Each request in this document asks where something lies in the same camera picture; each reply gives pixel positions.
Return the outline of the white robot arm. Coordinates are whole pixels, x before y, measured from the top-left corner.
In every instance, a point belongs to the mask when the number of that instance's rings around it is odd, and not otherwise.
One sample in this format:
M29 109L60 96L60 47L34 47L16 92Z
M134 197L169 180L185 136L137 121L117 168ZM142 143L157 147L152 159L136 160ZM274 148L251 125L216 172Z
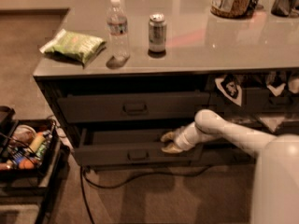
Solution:
M299 224L299 135L257 131L223 119L209 109L194 122L165 133L165 153L181 153L223 138L256 159L250 224Z

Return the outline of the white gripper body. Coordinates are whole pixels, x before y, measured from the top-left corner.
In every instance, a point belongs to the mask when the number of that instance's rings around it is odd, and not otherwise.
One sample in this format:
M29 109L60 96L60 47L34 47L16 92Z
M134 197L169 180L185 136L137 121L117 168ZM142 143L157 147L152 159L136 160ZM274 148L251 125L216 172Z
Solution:
M179 151L188 151L197 144L204 142L205 139L206 134L199 130L195 123L192 122L187 126L176 129L173 141Z

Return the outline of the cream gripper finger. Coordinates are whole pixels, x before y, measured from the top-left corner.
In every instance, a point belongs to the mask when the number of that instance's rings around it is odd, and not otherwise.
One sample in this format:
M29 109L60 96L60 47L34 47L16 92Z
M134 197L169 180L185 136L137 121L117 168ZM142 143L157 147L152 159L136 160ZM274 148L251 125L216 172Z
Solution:
M175 143L169 143L166 147L162 148L162 152L168 153L168 154L179 154L179 153L183 152L183 149L181 149Z
M164 143L167 143L167 142L173 141L175 137L176 137L176 134L174 132L167 132L162 135L161 141Z

